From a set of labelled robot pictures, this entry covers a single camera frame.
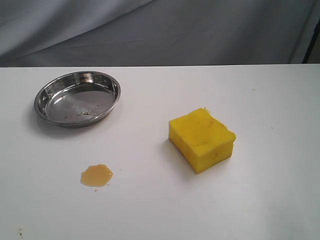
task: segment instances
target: sponge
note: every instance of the sponge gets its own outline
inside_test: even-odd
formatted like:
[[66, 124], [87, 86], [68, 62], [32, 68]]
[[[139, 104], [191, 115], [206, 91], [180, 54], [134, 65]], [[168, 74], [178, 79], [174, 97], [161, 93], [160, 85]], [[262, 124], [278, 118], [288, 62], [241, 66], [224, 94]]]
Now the sponge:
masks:
[[232, 155], [236, 135], [199, 108], [169, 122], [169, 139], [199, 174]]

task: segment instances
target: brown liquid puddle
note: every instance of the brown liquid puddle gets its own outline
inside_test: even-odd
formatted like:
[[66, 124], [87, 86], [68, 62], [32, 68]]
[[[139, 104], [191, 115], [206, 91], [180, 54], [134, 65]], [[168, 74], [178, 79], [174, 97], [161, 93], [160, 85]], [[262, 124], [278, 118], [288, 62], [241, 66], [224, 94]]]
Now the brown liquid puddle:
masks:
[[113, 172], [104, 164], [89, 166], [81, 173], [80, 182], [89, 187], [103, 187], [113, 176]]

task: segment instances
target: shallow metal bowl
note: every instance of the shallow metal bowl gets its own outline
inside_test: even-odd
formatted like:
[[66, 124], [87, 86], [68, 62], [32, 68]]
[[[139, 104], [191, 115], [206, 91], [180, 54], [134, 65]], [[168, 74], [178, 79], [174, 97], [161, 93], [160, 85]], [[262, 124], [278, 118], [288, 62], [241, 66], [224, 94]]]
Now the shallow metal bowl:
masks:
[[97, 71], [73, 72], [45, 85], [34, 100], [44, 120], [67, 128], [79, 128], [105, 118], [121, 93], [119, 83]]

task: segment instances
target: white tabletop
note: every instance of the white tabletop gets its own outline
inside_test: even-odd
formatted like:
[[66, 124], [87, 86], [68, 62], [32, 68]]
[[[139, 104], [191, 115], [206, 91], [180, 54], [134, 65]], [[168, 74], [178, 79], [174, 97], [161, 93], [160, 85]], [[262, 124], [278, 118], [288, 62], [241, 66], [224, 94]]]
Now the white tabletop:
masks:
[[[79, 129], [39, 119], [38, 90], [85, 70], [119, 81], [114, 111]], [[319, 239], [320, 65], [0, 75], [0, 239]], [[201, 107], [237, 139], [230, 159], [196, 175], [168, 141], [168, 121]], [[80, 183], [96, 164], [114, 172], [97, 192]]]

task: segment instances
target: gray curtain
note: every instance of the gray curtain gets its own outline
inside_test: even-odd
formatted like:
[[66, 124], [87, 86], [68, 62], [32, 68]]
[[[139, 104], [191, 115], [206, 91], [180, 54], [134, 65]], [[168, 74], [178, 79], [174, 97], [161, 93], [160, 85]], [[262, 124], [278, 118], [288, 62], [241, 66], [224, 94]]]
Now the gray curtain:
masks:
[[0, 10], [1, 66], [286, 64], [319, 3], [28, 0], [17, 7], [18, 2], [6, 1], [9, 11]]

